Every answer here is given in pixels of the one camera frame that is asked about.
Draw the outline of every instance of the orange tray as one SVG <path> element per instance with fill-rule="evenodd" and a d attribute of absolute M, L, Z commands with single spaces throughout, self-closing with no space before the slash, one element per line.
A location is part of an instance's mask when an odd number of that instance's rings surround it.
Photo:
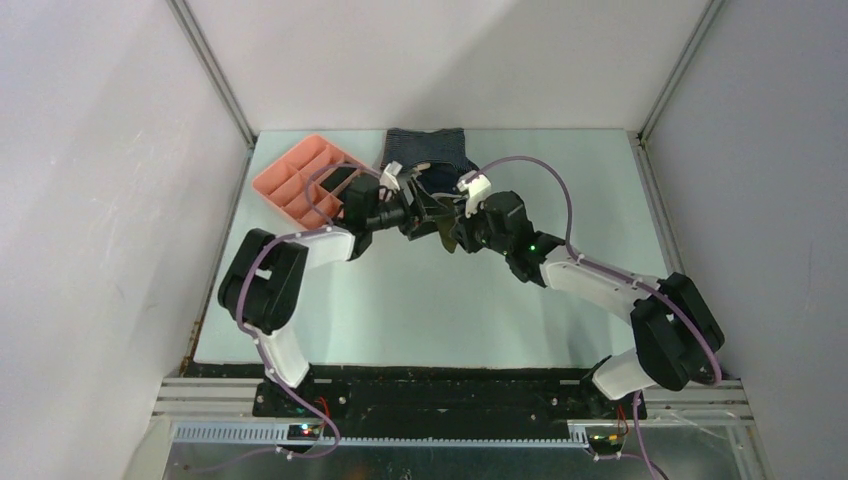
<path fill-rule="evenodd" d="M 253 189 L 283 217 L 306 230 L 318 228 L 326 222 L 318 212 L 309 207 L 304 194 L 306 181 L 319 168 L 341 163 L 365 165 L 321 135 L 309 135 L 257 175 L 253 179 Z M 321 182 L 334 171 L 336 169 L 327 170 L 309 186 L 309 198 L 319 210 L 331 218 L 342 208 L 343 202 L 339 199 L 341 191 L 362 173 L 354 171 L 332 191 L 327 191 L 321 187 Z"/>

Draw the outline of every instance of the gray wall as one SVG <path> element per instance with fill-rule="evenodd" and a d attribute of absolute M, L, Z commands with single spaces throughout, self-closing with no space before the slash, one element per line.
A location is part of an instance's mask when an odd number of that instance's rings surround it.
<path fill-rule="evenodd" d="M 649 141 L 781 479 L 844 478 L 848 2 L 728 2 Z"/>
<path fill-rule="evenodd" d="M 0 477 L 120 478 L 245 146 L 167 2 L 0 11 Z"/>

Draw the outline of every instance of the white wall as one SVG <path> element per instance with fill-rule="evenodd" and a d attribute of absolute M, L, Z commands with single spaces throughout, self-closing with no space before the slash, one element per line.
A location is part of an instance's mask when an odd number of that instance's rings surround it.
<path fill-rule="evenodd" d="M 706 0 L 190 3 L 257 130 L 637 130 Z"/>
<path fill-rule="evenodd" d="M 728 2 L 650 140 L 780 479 L 844 478 L 848 3 Z"/>
<path fill-rule="evenodd" d="M 245 147 L 166 2 L 0 11 L 0 476 L 119 478 Z"/>

